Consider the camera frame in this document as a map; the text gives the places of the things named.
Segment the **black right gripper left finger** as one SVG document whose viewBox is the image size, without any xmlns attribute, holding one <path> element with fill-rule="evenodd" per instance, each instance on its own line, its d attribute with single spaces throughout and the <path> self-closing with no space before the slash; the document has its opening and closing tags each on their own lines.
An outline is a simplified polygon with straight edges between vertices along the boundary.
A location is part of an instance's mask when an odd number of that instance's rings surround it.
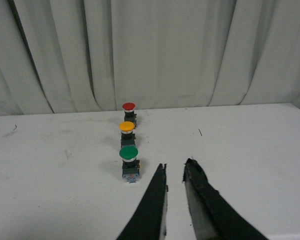
<svg viewBox="0 0 300 240">
<path fill-rule="evenodd" d="M 159 164 L 118 240 L 164 240 L 167 235 L 167 165 Z"/>
</svg>

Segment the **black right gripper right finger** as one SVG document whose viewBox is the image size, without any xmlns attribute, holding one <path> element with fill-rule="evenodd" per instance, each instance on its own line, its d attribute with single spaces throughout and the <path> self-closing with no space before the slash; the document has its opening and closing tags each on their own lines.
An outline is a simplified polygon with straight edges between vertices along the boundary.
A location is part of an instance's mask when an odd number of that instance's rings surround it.
<svg viewBox="0 0 300 240">
<path fill-rule="evenodd" d="M 189 158 L 186 161 L 183 182 L 192 226 L 198 240 L 267 239 L 213 188 L 196 160 Z"/>
</svg>

